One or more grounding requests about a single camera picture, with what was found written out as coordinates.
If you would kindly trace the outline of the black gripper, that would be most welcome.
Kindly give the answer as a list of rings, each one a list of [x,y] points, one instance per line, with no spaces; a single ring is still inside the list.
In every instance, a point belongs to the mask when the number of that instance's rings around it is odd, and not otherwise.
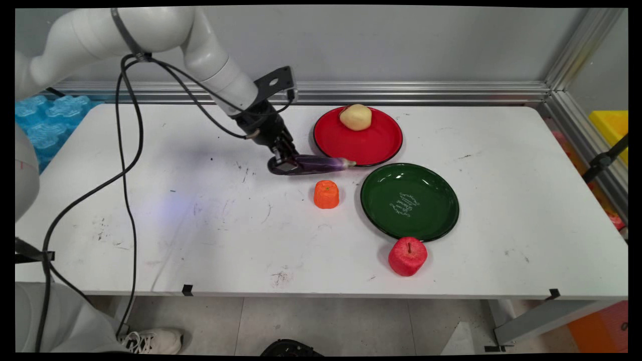
[[[234,121],[247,135],[259,131],[252,141],[273,152],[273,174],[293,174],[297,169],[294,156],[299,153],[282,117],[270,101],[255,103],[247,112],[234,116]]]

